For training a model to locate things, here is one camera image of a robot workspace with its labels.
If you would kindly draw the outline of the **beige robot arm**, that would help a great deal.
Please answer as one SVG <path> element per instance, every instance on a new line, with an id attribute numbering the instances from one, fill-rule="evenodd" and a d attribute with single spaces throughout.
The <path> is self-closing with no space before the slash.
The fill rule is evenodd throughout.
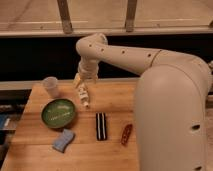
<path id="1" fill-rule="evenodd" d="M 100 61 L 139 76 L 134 120 L 140 171 L 206 171 L 206 99 L 211 69 L 201 58 L 163 49 L 112 46 L 98 33 L 76 43 L 80 78 Z"/>

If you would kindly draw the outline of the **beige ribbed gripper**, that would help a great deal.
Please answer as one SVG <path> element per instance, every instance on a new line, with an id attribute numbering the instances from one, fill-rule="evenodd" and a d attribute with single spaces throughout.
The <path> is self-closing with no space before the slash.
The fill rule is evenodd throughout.
<path id="1" fill-rule="evenodd" d="M 82 80 L 88 79 L 91 79 L 91 82 L 96 84 L 98 80 L 98 70 L 99 66 L 96 60 L 82 58 L 78 64 L 79 74 L 76 74 L 73 80 L 74 87 L 77 88 Z"/>

